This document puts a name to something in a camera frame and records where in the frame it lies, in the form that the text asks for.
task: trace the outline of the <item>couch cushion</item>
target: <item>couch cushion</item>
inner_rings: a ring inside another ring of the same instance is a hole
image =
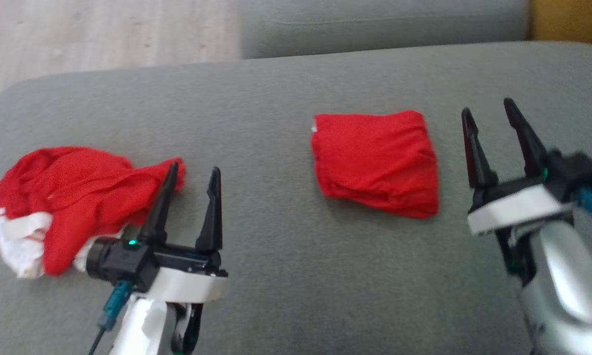
[[[181,156],[187,186],[167,230],[190,245],[220,166],[232,285],[204,310],[198,355],[527,354],[518,288],[495,238],[472,237],[466,221],[463,107],[501,177],[523,174],[505,96],[549,148],[592,156],[592,46],[522,42],[25,81],[0,96],[0,177],[42,146],[93,146],[138,166]],[[440,214],[413,220],[325,198],[312,116],[407,109],[425,115]],[[592,221],[576,225],[592,247]],[[19,281],[0,260],[0,354],[84,353],[110,291],[78,272]]]
[[[244,58],[526,38],[529,0],[246,0]]]

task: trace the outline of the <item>yellow object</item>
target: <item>yellow object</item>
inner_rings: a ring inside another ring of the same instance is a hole
[[[533,40],[592,43],[592,0],[532,0]]]

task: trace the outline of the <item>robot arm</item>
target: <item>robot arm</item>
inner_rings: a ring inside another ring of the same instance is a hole
[[[195,247],[167,243],[168,207],[176,186],[170,166],[145,225],[134,239],[98,238],[88,252],[88,275],[114,285],[98,325],[113,328],[127,303],[111,355],[189,355],[199,337],[204,303],[228,294],[228,273],[220,268],[222,249],[221,173],[213,168],[210,202]]]
[[[592,255],[573,228],[572,211],[592,214],[592,160],[546,151],[513,100],[504,107],[524,155],[525,176],[499,182],[468,108],[463,134],[470,187],[468,224],[495,233],[509,274],[519,277],[533,353],[592,355]]]

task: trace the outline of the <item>red and white cloth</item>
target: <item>red and white cloth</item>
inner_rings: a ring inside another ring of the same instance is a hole
[[[0,253],[19,278],[84,269],[94,237],[142,225],[170,159],[145,168],[106,151],[64,146],[33,151],[0,180]]]

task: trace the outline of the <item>red fabric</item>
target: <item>red fabric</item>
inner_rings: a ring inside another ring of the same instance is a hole
[[[0,208],[7,218],[48,212],[53,220],[44,238],[44,271],[58,276],[92,236],[115,234],[147,218],[172,162],[180,164],[176,190],[184,185],[180,158],[132,168],[106,151],[65,146],[33,151],[0,180]]]
[[[438,213],[436,155],[420,113],[314,120],[314,168],[326,196],[413,218]]]

